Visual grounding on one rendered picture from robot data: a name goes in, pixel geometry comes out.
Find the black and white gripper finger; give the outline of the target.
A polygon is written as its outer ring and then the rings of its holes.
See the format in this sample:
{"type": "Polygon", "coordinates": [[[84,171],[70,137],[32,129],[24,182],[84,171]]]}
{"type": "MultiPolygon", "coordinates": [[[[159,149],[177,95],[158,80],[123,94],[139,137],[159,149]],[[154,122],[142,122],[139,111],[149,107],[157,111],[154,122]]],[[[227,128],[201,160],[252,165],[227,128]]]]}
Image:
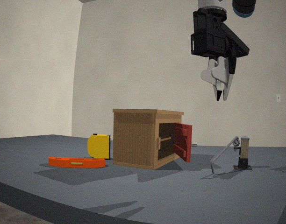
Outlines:
{"type": "Polygon", "coordinates": [[[211,75],[211,69],[216,66],[217,66],[216,57],[213,57],[213,58],[209,57],[208,68],[206,70],[203,70],[200,76],[204,81],[207,81],[213,85],[216,101],[219,101],[221,93],[222,93],[222,88],[221,88],[222,83],[214,79],[211,75]]]}
{"type": "Polygon", "coordinates": [[[235,45],[230,44],[225,58],[220,56],[217,59],[217,66],[211,69],[211,75],[216,80],[224,83],[223,99],[227,100],[231,87],[233,75],[236,69],[235,45]]]}

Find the brown wooden cabinet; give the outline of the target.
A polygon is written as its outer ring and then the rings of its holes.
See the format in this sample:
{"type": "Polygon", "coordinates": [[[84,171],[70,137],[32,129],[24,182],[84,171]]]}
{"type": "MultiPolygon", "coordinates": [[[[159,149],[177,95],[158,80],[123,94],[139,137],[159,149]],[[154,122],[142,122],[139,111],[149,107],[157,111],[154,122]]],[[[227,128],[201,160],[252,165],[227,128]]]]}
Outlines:
{"type": "Polygon", "coordinates": [[[177,158],[190,162],[192,125],[184,112],[113,109],[113,164],[155,170],[177,158]],[[181,128],[181,129],[180,129],[181,128]]]}

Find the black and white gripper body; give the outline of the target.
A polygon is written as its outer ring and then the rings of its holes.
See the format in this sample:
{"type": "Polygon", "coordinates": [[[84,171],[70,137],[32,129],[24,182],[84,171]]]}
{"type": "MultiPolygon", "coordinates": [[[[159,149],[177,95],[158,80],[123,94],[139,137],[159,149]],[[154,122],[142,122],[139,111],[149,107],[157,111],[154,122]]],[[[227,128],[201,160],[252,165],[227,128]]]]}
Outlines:
{"type": "Polygon", "coordinates": [[[230,35],[223,32],[220,28],[221,22],[226,21],[226,19],[226,12],[217,8],[199,8],[198,11],[193,12],[194,34],[191,35],[192,55],[216,57],[216,60],[219,56],[225,58],[229,45],[233,44],[233,39],[230,35]]]}

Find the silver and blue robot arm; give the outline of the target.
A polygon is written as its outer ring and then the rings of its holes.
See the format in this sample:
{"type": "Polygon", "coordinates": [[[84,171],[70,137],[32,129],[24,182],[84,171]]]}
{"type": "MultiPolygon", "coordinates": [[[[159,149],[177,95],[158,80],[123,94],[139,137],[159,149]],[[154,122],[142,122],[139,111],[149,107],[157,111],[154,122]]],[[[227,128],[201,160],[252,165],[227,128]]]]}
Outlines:
{"type": "MultiPolygon", "coordinates": [[[[232,7],[235,12],[240,17],[247,18],[250,17],[255,10],[256,0],[232,0],[232,7]]],[[[225,11],[227,13],[226,1],[225,0],[198,0],[199,8],[217,8],[225,11]]],[[[233,44],[235,45],[236,57],[243,57],[249,54],[249,48],[244,44],[244,42],[223,22],[220,24],[220,28],[223,32],[230,35],[233,39],[233,44]]]]}

